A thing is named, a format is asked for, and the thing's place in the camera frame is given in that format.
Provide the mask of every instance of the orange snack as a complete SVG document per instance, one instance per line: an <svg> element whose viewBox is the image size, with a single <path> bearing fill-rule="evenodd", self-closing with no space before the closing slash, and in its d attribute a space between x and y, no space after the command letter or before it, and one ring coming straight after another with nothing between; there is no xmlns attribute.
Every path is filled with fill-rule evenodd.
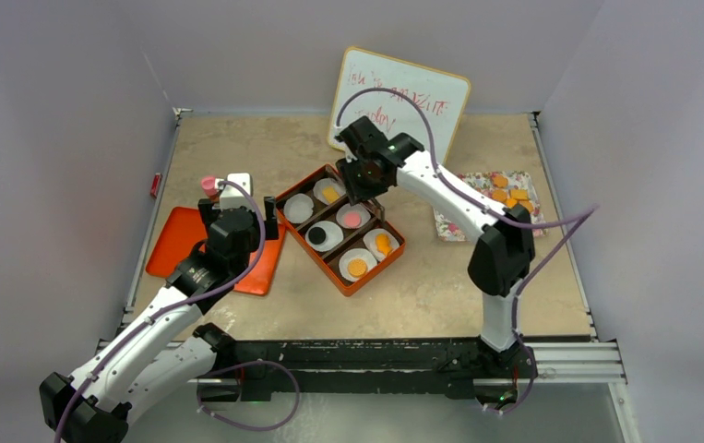
<svg viewBox="0 0 704 443"><path fill-rule="evenodd" d="M495 201L500 201L501 203L504 203L505 201L507 201L507 191L505 191L504 189L495 189L490 197Z"/></svg>
<svg viewBox="0 0 704 443"><path fill-rule="evenodd" d="M528 189L512 189L509 191L509 196L516 200L527 200Z"/></svg>
<svg viewBox="0 0 704 443"><path fill-rule="evenodd" d="M322 189L322 195L325 196L325 198L328 201L328 204L330 204L330 205L335 200L340 198L340 196L338 195L338 191L336 191L335 188L332 186L328 186L328 187Z"/></svg>
<svg viewBox="0 0 704 443"><path fill-rule="evenodd" d="M378 249L378 252L384 254L384 257L392 252L392 246L389 245L389 237L386 234L380 233L376 236L376 249Z"/></svg>
<svg viewBox="0 0 704 443"><path fill-rule="evenodd" d="M509 180L504 175L496 174L493 176L493 186L507 187L509 186Z"/></svg>
<svg viewBox="0 0 704 443"><path fill-rule="evenodd" d="M528 210L529 214L533 214L533 205L528 200L522 200L518 202L523 208Z"/></svg>
<svg viewBox="0 0 704 443"><path fill-rule="evenodd" d="M346 270L349 271L352 277L359 279L368 271L368 264L361 258L355 258L349 262L349 265L346 266Z"/></svg>

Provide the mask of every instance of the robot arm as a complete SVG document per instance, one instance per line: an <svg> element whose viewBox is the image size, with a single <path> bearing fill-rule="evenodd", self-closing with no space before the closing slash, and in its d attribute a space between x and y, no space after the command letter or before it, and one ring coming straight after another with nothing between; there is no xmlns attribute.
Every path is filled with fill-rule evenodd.
<svg viewBox="0 0 704 443"><path fill-rule="evenodd" d="M248 174L231 174L229 178L250 190ZM195 245L148 308L68 377L52 373L40 385L47 425L57 432L61 417L68 414L61 436L66 442L120 442L128 425L151 405L187 380L207 374L219 362L223 332L213 325L200 326L195 336L173 353L159 356L177 334L198 321L232 286L194 303L191 297L221 288L238 277L248 267L261 234L268 239L278 237L272 198L265 199L267 219L265 232L261 233L256 214L249 205L239 204L239 193L230 191L225 189L218 203L200 200L207 240ZM117 352L109 355L116 348Z"/></svg>
<svg viewBox="0 0 704 443"><path fill-rule="evenodd" d="M480 210L438 179L429 152L406 134L387 137L365 116L344 128L336 140L346 145L346 158L336 163L352 204L381 195L390 186L402 186L428 201L476 241L468 272L483 292L482 340L496 352L514 346L512 303L535 256L533 233L513 228L488 211L513 221L528 223L529 212L512 209L487 198L463 183L443 166L449 182L488 209Z"/></svg>

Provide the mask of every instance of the white wall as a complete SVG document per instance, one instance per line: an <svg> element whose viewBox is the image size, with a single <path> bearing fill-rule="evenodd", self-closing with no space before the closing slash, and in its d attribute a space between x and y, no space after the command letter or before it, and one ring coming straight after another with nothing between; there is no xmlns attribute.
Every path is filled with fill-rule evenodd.
<svg viewBox="0 0 704 443"><path fill-rule="evenodd" d="M472 112L542 109L603 0L119 0L171 102L327 112L357 45L468 77Z"/></svg>
<svg viewBox="0 0 704 443"><path fill-rule="evenodd" d="M704 441L704 2L606 0L540 121L645 440Z"/></svg>
<svg viewBox="0 0 704 443"><path fill-rule="evenodd" d="M119 321L173 120L110 1L0 0L0 441Z"/></svg>

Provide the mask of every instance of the white plate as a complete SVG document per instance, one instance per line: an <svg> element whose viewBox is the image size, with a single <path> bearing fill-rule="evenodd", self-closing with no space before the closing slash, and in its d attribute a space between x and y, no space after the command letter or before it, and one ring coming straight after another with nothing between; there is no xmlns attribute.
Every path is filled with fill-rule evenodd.
<svg viewBox="0 0 704 443"><path fill-rule="evenodd" d="M306 194L295 194L283 205L283 215L292 224L300 224L314 215L314 200Z"/></svg>
<svg viewBox="0 0 704 443"><path fill-rule="evenodd" d="M338 268L340 270L340 275L343 276L344 279L351 282L358 281L365 276L365 274L363 274L362 277L353 277L349 273L349 263L356 258L361 258L365 262L365 264L368 265L368 271L366 271L365 274L370 272L371 269L376 266L376 259L374 258L374 255L371 254L371 252L367 249L362 249L361 247L349 249L348 251L343 253L342 256L340 256L340 260L338 260Z"/></svg>
<svg viewBox="0 0 704 443"><path fill-rule="evenodd" d="M314 228L324 229L325 234L327 235L325 241L320 243L319 245L315 245L311 243L310 240L308 240L308 231L311 231ZM333 223L332 221L317 221L316 223L312 224L310 228L308 228L308 231L305 231L305 235L303 236L305 242L319 252L327 252L343 241L342 229L339 225Z"/></svg>
<svg viewBox="0 0 704 443"><path fill-rule="evenodd" d="M346 223L343 222L343 218L346 217L346 214L349 212L357 212L360 214L360 224L357 226L348 226ZM371 213L368 212L368 210L365 209L363 205L357 204L354 206L350 206L349 203L346 203L345 205L341 206L340 209L338 210L338 213L335 214L335 220L338 221L338 224L343 226L346 229L357 229L360 226L368 223L369 220L371 220Z"/></svg>
<svg viewBox="0 0 704 443"><path fill-rule="evenodd" d="M314 197L316 197L317 200L321 201L322 203L324 203L326 205L328 205L329 203L327 202L327 199L325 198L325 196L322 195L322 189L324 189L328 186L332 186L333 188L335 188L335 192L338 193L339 198L343 197L343 195L346 194L346 189L343 187L343 185L341 185L340 183L335 181L335 179L323 178L323 179L319 180L314 185Z"/></svg>
<svg viewBox="0 0 704 443"><path fill-rule="evenodd" d="M395 249L398 249L400 247L400 243L398 243L398 240L395 239L395 236L387 232L387 230L381 228L370 230L363 237L363 243L365 243L365 247L367 247L368 250L371 251L371 253L374 255L374 257L376 257L376 260L378 261L382 261L386 257L384 254L379 252L378 248L376 247L376 236L380 233L384 233L387 235L387 237L389 237L389 246L392 247L392 252L390 252L390 254L393 254L395 252Z"/></svg>

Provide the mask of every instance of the floral paper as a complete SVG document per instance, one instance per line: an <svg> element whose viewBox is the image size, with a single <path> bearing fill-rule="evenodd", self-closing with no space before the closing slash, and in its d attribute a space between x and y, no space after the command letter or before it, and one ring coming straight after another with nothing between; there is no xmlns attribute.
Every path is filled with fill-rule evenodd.
<svg viewBox="0 0 704 443"><path fill-rule="evenodd" d="M536 189L533 187L533 182L531 181L531 176L524 171L504 171L495 173L471 173L471 174L458 174L460 180L465 182L467 185L476 189L478 192L482 193L486 197L491 197L495 186L493 186L493 177L497 174L504 175L509 181L506 190L509 189L528 189L528 197L533 205L533 212L531 213L532 223L544 223L544 216L542 215L542 207L539 203L539 198L536 196ZM445 242L465 242L465 234L458 228L458 226L451 222L449 219L438 213L438 211L433 210L434 216L436 217L436 230L438 231L438 238L444 240ZM546 229L534 229L533 236L541 237L547 235Z"/></svg>

